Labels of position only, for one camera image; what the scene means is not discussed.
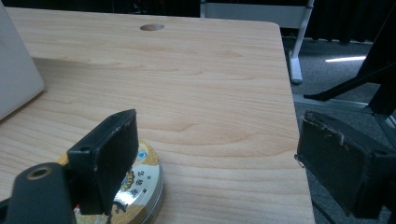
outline wooden table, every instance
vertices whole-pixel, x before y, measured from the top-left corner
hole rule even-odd
[[[157,223],[313,223],[279,28],[269,22],[7,9],[46,84],[0,121],[0,198],[135,108],[164,171]],[[158,31],[140,26],[163,24]]]

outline round tin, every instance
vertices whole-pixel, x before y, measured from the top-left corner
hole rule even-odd
[[[78,224],[152,223],[163,203],[163,169],[152,147],[139,140],[136,160],[114,198],[111,216],[83,216],[75,209]]]

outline floor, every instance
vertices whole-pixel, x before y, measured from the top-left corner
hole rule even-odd
[[[285,53],[292,48],[294,39],[283,38]],[[303,73],[303,84],[291,84],[293,95],[314,94],[326,91],[340,84],[358,73],[362,61],[326,63],[325,60],[365,56],[372,45],[369,43],[341,44],[337,41],[315,41],[305,39],[299,54],[300,65]],[[348,102],[369,103],[376,90],[377,84],[365,84],[353,91],[344,93],[336,99]],[[381,129],[374,116],[355,110],[329,108],[322,105],[308,105],[295,101],[296,117],[301,128],[301,117],[306,110],[313,110],[330,115],[347,123],[353,128],[371,136],[374,140],[387,147],[392,147],[389,139]],[[378,219],[358,219],[347,216],[343,209],[332,199],[329,192],[322,187],[315,177],[307,171],[309,188],[314,204],[315,221],[318,224],[326,223],[388,223],[390,212],[386,208]]]

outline white laptop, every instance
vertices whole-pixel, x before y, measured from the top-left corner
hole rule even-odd
[[[0,1],[0,119],[43,89],[43,79]]]

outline screw hole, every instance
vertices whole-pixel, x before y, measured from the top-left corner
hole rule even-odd
[[[39,167],[27,175],[27,178],[30,180],[37,180],[43,178],[46,175],[51,173],[51,168],[48,166]]]

